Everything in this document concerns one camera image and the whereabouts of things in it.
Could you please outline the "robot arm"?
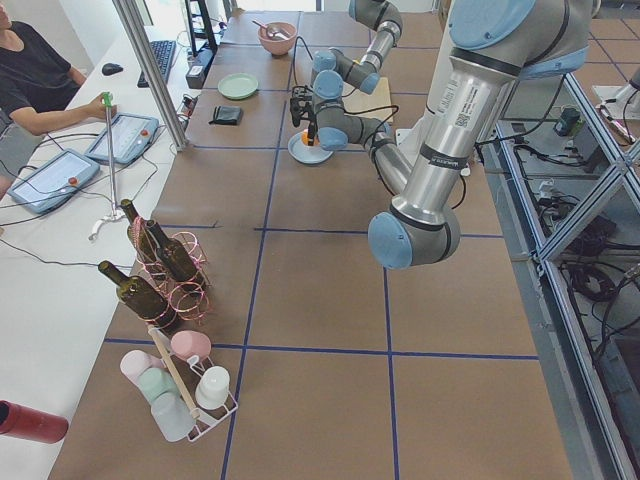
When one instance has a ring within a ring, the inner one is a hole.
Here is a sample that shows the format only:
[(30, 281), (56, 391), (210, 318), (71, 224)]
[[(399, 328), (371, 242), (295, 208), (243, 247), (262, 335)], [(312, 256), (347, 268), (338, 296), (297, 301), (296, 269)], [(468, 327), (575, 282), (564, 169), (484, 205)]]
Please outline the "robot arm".
[(434, 264), (459, 244), (448, 205), (461, 170), (484, 129), (496, 122), (502, 89), (520, 79), (562, 75), (586, 60), (592, 5), (588, 1), (455, 1), (449, 7), (432, 89), (405, 154), (378, 120), (350, 115), (342, 100), (351, 85), (371, 93), (385, 57), (402, 34), (388, 1), (354, 1), (350, 16), (372, 29), (365, 55), (353, 61), (337, 49), (313, 60), (312, 105), (322, 148), (363, 146), (392, 192), (387, 211), (368, 227), (377, 261), (388, 269)]
[(365, 146), (378, 133), (388, 132), (384, 121), (348, 113), (343, 89), (348, 84), (365, 94), (374, 92), (383, 62), (401, 38), (402, 17), (389, 1), (352, 1), (349, 16), (373, 32), (363, 56), (354, 60), (332, 47), (316, 52), (313, 59), (312, 109), (320, 146), (327, 151)]

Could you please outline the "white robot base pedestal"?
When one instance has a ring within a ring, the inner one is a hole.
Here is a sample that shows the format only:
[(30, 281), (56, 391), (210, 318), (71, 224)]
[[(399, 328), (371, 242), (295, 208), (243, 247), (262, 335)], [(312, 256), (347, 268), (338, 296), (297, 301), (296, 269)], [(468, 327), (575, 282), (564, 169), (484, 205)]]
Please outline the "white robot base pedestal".
[(418, 154), (418, 147), (421, 145), (419, 131), (416, 128), (400, 129), (395, 131), (395, 140), (399, 149), (408, 160), (415, 162)]

